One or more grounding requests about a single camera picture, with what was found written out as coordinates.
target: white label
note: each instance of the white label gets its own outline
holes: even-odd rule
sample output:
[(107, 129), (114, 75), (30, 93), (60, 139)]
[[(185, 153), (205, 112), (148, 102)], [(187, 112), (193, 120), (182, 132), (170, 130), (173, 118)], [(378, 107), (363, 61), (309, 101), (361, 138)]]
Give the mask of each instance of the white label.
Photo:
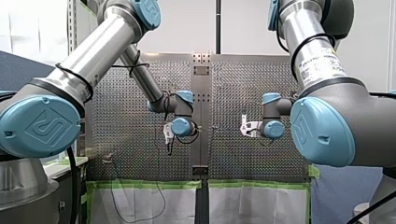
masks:
[(330, 77), (346, 77), (347, 73), (332, 49), (322, 49), (319, 54), (302, 61), (298, 68), (304, 85)]

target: perforated metal panel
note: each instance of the perforated metal panel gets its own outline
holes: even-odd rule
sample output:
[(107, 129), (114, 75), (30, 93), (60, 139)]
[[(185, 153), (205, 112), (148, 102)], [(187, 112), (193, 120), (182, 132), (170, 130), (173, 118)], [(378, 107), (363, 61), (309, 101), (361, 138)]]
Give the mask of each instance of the perforated metal panel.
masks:
[[(189, 56), (148, 57), (150, 70), (165, 91), (191, 88)], [(88, 170), (89, 179), (117, 175), (129, 179), (156, 179), (160, 150), (160, 180), (191, 179), (191, 147), (174, 144), (167, 155), (163, 137), (163, 115), (150, 113), (147, 100), (127, 70), (112, 68), (95, 89), (92, 100), (92, 137), (95, 157)], [(102, 162), (113, 153), (119, 174)]]
[[(194, 91), (197, 99), (193, 117), (201, 118), (197, 120), (203, 126), (201, 136), (192, 146), (175, 143), (173, 155), (167, 156), (163, 115), (148, 112), (144, 94), (125, 69), (111, 69), (96, 88), (89, 113), (91, 151), (96, 154), (90, 163), (89, 179), (116, 175), (155, 179), (159, 149), (160, 180), (190, 180), (192, 166), (207, 165), (209, 157), (209, 178), (307, 181), (307, 164), (292, 143), (288, 118), (283, 118), (286, 136), (274, 143), (247, 138), (239, 132), (243, 113), (248, 120), (261, 120), (264, 93), (279, 91), (288, 96), (297, 91), (288, 57), (212, 55), (209, 76), (193, 74), (196, 64), (191, 55), (145, 57), (163, 90)], [(110, 153), (119, 174), (111, 164), (102, 162)]]
[(307, 166), (295, 148), (288, 118), (286, 135), (271, 142), (239, 132), (241, 116), (261, 120), (262, 95), (290, 96), (297, 85), (287, 57), (213, 56), (210, 178), (304, 181)]

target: black wire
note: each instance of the black wire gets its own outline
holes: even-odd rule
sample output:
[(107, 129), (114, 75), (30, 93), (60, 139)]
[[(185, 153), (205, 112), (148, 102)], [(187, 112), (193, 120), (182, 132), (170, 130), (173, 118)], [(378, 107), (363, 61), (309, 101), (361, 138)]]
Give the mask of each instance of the black wire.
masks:
[(163, 117), (163, 120), (167, 120), (168, 119), (168, 115), (169, 115), (169, 106), (170, 106), (170, 93), (165, 91), (164, 92), (166, 94), (165, 99), (163, 100), (163, 110), (165, 111), (165, 116)]
[(387, 92), (370, 92), (371, 96), (377, 96), (377, 97), (387, 97), (391, 99), (396, 99), (396, 94), (393, 93), (387, 93)]
[(172, 152), (173, 152), (173, 144), (175, 143), (175, 135), (172, 138), (172, 142), (166, 144), (167, 150), (168, 150), (168, 156), (172, 156)]
[(92, 85), (91, 85), (84, 77), (82, 77), (81, 75), (79, 75), (79, 74), (73, 72), (72, 70), (70, 70), (70, 69), (68, 69), (68, 68), (62, 67), (60, 63), (55, 64), (55, 67), (57, 67), (58, 69), (60, 69), (60, 70), (63, 71), (63, 72), (69, 73), (69, 74), (71, 74), (71, 75), (77, 77), (77, 78), (80, 79), (82, 82), (84, 82), (84, 84), (85, 84), (85, 85), (87, 86), (87, 88), (88, 88), (88, 91), (90, 92), (90, 95), (88, 96), (87, 100), (84, 101), (84, 104), (87, 103), (87, 102), (89, 102), (89, 101), (92, 99), (92, 97), (93, 97), (93, 87), (92, 87)]
[(67, 150), (67, 156), (70, 161), (70, 171), (72, 174), (72, 211), (70, 215), (70, 223), (75, 224), (78, 215), (78, 168), (76, 165), (76, 158), (74, 157), (73, 149), (69, 147)]
[(179, 143), (184, 144), (184, 145), (192, 144), (193, 142), (195, 142), (198, 139), (199, 132), (198, 131), (196, 131), (196, 132), (197, 132), (197, 134), (195, 135), (194, 139), (192, 139), (190, 142), (183, 142), (180, 140), (180, 138), (178, 136), (176, 136), (176, 139)]
[(16, 92), (0, 93), (0, 102), (11, 99)]
[(350, 219), (346, 224), (354, 224), (356, 222), (359, 221), (359, 219), (369, 215), (371, 212), (373, 212), (375, 209), (379, 208), (380, 206), (384, 205), (385, 203), (389, 202), (390, 200), (396, 198), (396, 190), (393, 191), (390, 195), (388, 195), (387, 197), (381, 199), (379, 202), (371, 205), (369, 208), (367, 208), (366, 210), (362, 211), (360, 214), (358, 214), (357, 216), (353, 217), (352, 219)]
[(301, 42), (301, 44), (300, 44), (299, 46), (297, 46), (296, 50), (294, 51), (293, 55), (291, 56), (291, 65), (290, 65), (290, 66), (291, 66), (291, 74), (293, 75), (293, 77), (294, 77), (296, 80), (297, 80), (297, 75), (296, 75), (295, 70), (294, 70), (294, 65), (295, 65), (295, 63), (296, 63), (296, 59), (297, 59), (298, 53), (300, 52), (300, 50), (301, 50), (306, 44), (308, 44), (308, 43), (311, 42), (312, 40), (314, 40), (314, 39), (316, 39), (316, 38), (318, 38), (318, 37), (322, 37), (322, 36), (328, 37), (329, 40), (330, 40), (330, 42), (331, 42), (331, 44), (332, 44), (332, 46), (333, 46), (333, 47), (335, 46), (336, 40), (335, 40), (334, 36), (332, 36), (332, 35), (330, 35), (330, 34), (326, 34), (326, 33), (316, 34), (316, 35), (309, 36), (309, 37), (306, 38), (303, 42)]
[[(113, 180), (111, 180), (111, 188), (110, 189), (111, 189), (111, 196), (113, 198), (114, 207), (116, 208), (116, 212), (117, 212), (118, 216), (120, 217), (120, 219), (123, 222), (127, 223), (127, 224), (133, 224), (133, 223), (137, 223), (137, 222), (141, 222), (141, 221), (153, 220), (153, 219), (155, 219), (157, 217), (160, 217), (163, 214), (163, 212), (165, 211), (165, 208), (166, 208), (165, 196), (163, 196), (163, 191), (161, 190), (160, 186), (158, 185), (158, 175), (159, 175), (159, 172), (160, 172), (160, 148), (157, 146), (157, 143), (156, 143), (156, 141), (157, 141), (157, 130), (156, 130), (155, 127), (154, 127), (154, 132), (155, 132), (155, 134), (154, 134), (154, 146), (157, 148), (157, 174), (156, 174), (156, 177), (155, 177), (155, 185), (157, 186), (157, 190), (160, 192), (161, 197), (163, 198), (163, 209), (161, 210), (161, 212), (158, 215), (156, 215), (154, 217), (142, 218), (142, 219), (138, 219), (138, 220), (133, 221), (133, 222), (128, 222), (127, 220), (125, 220), (122, 217), (122, 215), (120, 214), (120, 211), (119, 211), (119, 209), (118, 209), (118, 207), (116, 205), (116, 200), (115, 200), (114, 192), (113, 192)], [(117, 167), (117, 164), (115, 162), (112, 162), (112, 163), (113, 163), (114, 169), (116, 170), (117, 179), (120, 181), (120, 184), (122, 185), (122, 182), (121, 182), (121, 179), (120, 179), (120, 172), (119, 172), (119, 169)]]
[(136, 56), (134, 56), (134, 61), (133, 64), (134, 65), (113, 65), (111, 67), (118, 67), (118, 68), (130, 68), (129, 70), (129, 77), (132, 77), (132, 72), (134, 71), (134, 69), (138, 66), (146, 66), (149, 67), (149, 63), (138, 63), (140, 59), (140, 49), (137, 51)]
[(280, 23), (280, 1), (277, 3), (277, 11), (276, 11), (276, 39), (279, 46), (289, 53), (289, 50), (283, 45), (282, 41), (280, 40), (280, 31), (279, 31), (279, 23)]
[(174, 94), (174, 93), (173, 93), (173, 94), (171, 94), (171, 95), (175, 95), (175, 96), (178, 97), (180, 100), (182, 100), (184, 103), (186, 103), (186, 105), (188, 105), (188, 106), (190, 107), (191, 113), (194, 112), (194, 107), (191, 105), (190, 102), (188, 102), (187, 100), (183, 99), (183, 97), (181, 97), (181, 96), (179, 96), (179, 95), (177, 95), (177, 94)]

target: metal bracket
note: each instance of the metal bracket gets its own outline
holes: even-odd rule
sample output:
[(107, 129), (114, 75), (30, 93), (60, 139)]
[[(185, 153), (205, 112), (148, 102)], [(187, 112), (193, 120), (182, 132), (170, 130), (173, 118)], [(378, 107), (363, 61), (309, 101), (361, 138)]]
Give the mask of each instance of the metal bracket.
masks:
[(194, 53), (192, 54), (193, 63), (210, 63), (210, 54), (205, 53)]
[(67, 36), (69, 55), (77, 47), (77, 3), (76, 0), (67, 2)]
[(247, 137), (261, 137), (260, 135), (260, 127), (262, 126), (262, 121), (251, 121), (248, 122), (248, 116), (242, 115), (242, 125), (241, 125), (241, 133)]
[(172, 133), (172, 122), (169, 122), (163, 125), (163, 135), (165, 135), (165, 144), (168, 145), (170, 141), (174, 138), (174, 134)]
[(192, 175), (209, 175), (209, 167), (208, 166), (192, 166)]
[(209, 66), (194, 66), (196, 76), (209, 76)]

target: blue joint cap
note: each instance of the blue joint cap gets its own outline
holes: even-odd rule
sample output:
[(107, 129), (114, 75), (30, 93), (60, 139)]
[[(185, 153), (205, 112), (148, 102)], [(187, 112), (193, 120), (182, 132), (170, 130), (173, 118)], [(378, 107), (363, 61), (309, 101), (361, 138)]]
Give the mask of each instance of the blue joint cap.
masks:
[(79, 135), (77, 110), (57, 96), (32, 96), (0, 115), (0, 148), (20, 158), (47, 158), (70, 147)]
[(355, 140), (347, 122), (327, 102), (305, 97), (291, 108), (291, 134), (309, 161), (334, 167), (348, 166), (355, 158)]
[(275, 31), (277, 23), (277, 12), (279, 6), (278, 0), (272, 0), (270, 5), (270, 12), (268, 13), (268, 30)]
[(177, 91), (176, 94), (183, 98), (183, 100), (189, 102), (190, 104), (194, 103), (194, 97), (192, 95), (192, 91)]
[(268, 122), (264, 127), (264, 136), (269, 139), (278, 139), (285, 134), (285, 125), (278, 120)]
[(273, 101), (277, 101), (280, 98), (282, 98), (282, 96), (280, 95), (279, 92), (268, 92), (262, 96), (262, 104), (268, 105), (269, 103), (272, 103)]
[(191, 123), (183, 118), (174, 119), (172, 121), (172, 133), (179, 137), (189, 136), (192, 132)]
[(161, 24), (161, 11), (157, 0), (131, 0), (139, 19), (149, 30), (157, 29)]

